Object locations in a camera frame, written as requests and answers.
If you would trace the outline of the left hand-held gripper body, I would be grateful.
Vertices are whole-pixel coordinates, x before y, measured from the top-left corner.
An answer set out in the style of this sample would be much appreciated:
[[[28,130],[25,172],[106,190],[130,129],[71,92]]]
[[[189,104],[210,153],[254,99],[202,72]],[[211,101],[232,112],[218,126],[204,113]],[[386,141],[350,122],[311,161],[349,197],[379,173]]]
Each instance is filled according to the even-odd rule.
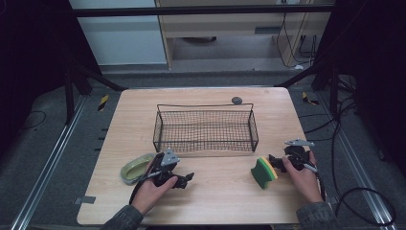
[[[153,164],[152,171],[155,173],[153,180],[157,187],[160,187],[172,178],[172,170],[179,161],[180,159],[172,149],[166,149],[156,155],[156,161]]]

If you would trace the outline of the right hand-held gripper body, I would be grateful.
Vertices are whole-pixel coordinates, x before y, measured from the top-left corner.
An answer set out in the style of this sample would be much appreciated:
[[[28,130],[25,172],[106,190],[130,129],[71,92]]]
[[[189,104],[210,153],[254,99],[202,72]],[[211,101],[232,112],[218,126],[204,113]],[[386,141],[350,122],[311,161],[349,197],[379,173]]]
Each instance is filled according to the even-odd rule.
[[[288,140],[284,142],[286,147],[284,149],[285,158],[290,161],[290,164],[297,170],[309,169],[315,171],[315,165],[310,161],[309,150],[305,147],[313,147],[312,142],[302,139]]]

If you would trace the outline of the green and yellow sponge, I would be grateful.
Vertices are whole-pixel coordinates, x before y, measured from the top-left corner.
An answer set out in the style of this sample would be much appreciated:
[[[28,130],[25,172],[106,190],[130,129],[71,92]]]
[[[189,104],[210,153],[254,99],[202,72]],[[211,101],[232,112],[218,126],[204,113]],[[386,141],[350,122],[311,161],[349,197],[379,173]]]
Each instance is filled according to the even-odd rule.
[[[262,189],[267,189],[269,183],[278,179],[278,175],[265,157],[259,157],[251,174]]]

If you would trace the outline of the green soap dish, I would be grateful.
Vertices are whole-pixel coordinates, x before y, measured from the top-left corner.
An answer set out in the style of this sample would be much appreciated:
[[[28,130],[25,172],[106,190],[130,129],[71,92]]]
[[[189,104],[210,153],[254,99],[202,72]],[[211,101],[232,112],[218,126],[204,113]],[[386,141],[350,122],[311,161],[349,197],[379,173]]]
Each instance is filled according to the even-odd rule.
[[[139,176],[142,176],[147,165],[154,159],[154,153],[147,153],[125,164],[120,171],[124,184],[133,185]]]

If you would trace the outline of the black wire mesh basket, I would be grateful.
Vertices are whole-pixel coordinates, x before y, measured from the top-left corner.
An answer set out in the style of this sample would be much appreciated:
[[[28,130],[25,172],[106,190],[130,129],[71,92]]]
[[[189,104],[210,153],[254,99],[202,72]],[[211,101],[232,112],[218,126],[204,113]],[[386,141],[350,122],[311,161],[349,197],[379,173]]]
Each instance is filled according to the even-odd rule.
[[[157,152],[254,152],[259,143],[252,103],[158,104],[153,132]]]

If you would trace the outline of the person's left hand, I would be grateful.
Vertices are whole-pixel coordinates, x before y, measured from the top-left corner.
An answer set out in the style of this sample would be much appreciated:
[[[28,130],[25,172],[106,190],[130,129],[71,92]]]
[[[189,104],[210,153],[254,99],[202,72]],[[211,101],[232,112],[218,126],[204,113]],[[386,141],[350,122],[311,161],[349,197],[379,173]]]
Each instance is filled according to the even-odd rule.
[[[173,188],[177,180],[178,178],[173,176],[165,184],[157,187],[151,178],[147,179],[133,197],[131,205],[144,216],[155,206],[167,191]]]

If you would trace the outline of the person's right hand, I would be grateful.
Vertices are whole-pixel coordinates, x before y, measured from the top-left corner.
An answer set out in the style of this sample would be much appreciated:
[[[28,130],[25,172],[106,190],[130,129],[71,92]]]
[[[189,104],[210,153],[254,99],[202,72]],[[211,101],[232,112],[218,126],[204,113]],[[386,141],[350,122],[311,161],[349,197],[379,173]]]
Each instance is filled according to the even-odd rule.
[[[293,184],[307,203],[323,202],[316,174],[310,169],[296,170],[285,156],[282,162]]]

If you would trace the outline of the yellow and black tape strip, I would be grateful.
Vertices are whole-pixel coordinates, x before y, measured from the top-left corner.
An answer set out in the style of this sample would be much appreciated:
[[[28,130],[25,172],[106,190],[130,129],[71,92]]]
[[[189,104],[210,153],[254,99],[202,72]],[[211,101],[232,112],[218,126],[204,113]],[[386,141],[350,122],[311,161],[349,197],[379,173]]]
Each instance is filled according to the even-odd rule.
[[[109,95],[108,95],[108,94],[105,94],[105,95],[103,95],[103,96],[101,97],[101,101],[100,101],[99,106],[98,106],[98,111],[103,111],[103,110],[104,110],[105,105],[106,105],[108,99],[109,99]]]
[[[302,93],[302,100],[305,103],[319,105],[320,103],[317,100],[310,100],[305,92]]]

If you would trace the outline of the black metal stand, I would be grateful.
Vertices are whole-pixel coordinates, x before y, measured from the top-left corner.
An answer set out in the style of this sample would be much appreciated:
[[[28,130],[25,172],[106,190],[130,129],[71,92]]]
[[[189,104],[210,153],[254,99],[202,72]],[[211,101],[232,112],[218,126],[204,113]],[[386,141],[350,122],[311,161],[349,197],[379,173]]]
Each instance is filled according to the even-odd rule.
[[[88,78],[95,80],[115,91],[124,91],[126,87],[120,86],[113,81],[106,79],[102,74],[98,74],[83,65],[70,61],[64,70],[64,89],[66,104],[66,125],[69,125],[75,115],[75,102],[73,87],[76,87],[81,95],[90,95],[93,88]]]
[[[324,60],[315,61],[312,66],[303,70],[293,78],[276,84],[276,87],[288,88],[309,76],[314,77],[311,83],[313,90],[321,91],[329,86],[329,111],[334,118],[338,118],[339,73],[338,66],[334,62]]]

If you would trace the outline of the grey tape patch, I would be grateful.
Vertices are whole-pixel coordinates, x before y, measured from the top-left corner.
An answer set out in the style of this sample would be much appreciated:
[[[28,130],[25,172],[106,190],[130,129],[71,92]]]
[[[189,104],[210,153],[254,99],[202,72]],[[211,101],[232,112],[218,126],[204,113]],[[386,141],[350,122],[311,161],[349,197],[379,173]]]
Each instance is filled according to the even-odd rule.
[[[82,203],[93,204],[96,198],[94,196],[77,196],[74,200],[76,205],[81,205]]]

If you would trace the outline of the dark curtain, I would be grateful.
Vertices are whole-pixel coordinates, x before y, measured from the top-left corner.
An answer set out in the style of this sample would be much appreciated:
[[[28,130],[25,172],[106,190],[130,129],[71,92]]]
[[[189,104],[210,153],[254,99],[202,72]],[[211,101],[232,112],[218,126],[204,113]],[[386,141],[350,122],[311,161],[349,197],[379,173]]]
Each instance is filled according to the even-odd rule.
[[[52,42],[58,34],[74,60],[101,70],[69,0],[0,0],[0,159],[17,137],[34,100],[63,85],[64,68]]]
[[[406,0],[335,0],[317,59],[355,77],[367,126],[406,177]]]

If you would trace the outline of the white cabinet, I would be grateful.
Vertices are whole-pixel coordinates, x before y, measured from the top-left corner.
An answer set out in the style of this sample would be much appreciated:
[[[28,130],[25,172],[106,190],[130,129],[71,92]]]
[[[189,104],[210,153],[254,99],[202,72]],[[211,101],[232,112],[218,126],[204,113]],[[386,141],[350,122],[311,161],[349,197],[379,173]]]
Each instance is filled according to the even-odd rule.
[[[155,8],[154,0],[69,0],[74,10]],[[157,16],[80,17],[99,66],[166,64]]]

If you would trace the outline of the light wooden desk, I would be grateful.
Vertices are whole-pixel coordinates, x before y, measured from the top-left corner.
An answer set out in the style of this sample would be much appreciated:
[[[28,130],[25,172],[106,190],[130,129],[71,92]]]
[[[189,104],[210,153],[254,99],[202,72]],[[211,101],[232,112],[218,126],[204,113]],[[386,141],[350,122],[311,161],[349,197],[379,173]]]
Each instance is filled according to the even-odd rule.
[[[321,5],[335,0],[154,0],[158,7]],[[282,63],[295,63],[300,38],[324,34],[329,12],[161,15],[163,37],[272,35]]]

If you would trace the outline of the black horizontal bar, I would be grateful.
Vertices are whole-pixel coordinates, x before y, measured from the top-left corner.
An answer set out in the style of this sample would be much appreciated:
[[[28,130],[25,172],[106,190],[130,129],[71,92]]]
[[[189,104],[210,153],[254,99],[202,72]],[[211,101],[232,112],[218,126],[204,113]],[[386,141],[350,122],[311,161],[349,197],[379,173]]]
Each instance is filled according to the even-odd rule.
[[[195,6],[125,9],[79,9],[70,10],[76,17],[196,15],[237,13],[286,13],[286,12],[332,12],[334,4],[321,5],[247,5],[247,6]]]

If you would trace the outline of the aluminium floor rail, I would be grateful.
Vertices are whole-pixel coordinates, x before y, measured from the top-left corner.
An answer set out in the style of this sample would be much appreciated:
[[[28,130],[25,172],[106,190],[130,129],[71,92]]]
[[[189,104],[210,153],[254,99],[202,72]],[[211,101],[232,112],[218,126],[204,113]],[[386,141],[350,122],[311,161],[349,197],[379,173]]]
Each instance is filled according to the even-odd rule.
[[[50,153],[40,175],[38,176],[34,186],[27,197],[24,205],[20,209],[18,215],[11,224],[10,230],[26,230],[32,216],[37,208],[37,205],[52,178],[56,166],[62,156],[82,114],[83,108],[87,101],[86,96],[79,96],[78,103],[74,107],[74,115],[70,122],[67,123],[61,131],[53,150]]]
[[[392,203],[380,192],[376,190],[372,179],[368,175],[365,168],[362,166],[359,158],[356,156],[354,148],[350,144],[348,135],[341,127],[341,116],[334,118],[329,111],[329,102],[327,95],[324,93],[318,93],[322,108],[327,113],[329,119],[332,120],[332,137],[331,137],[331,172],[333,179],[333,187],[336,193],[335,213],[339,214],[339,211],[346,207],[354,215],[354,208],[347,201],[347,198],[355,193],[360,193],[364,197],[369,209],[372,212],[373,219],[371,225],[375,225],[379,230],[398,230],[395,221],[397,213]],[[354,188],[341,191],[336,179],[336,147],[344,155],[346,163],[350,168],[350,171],[357,183]]]

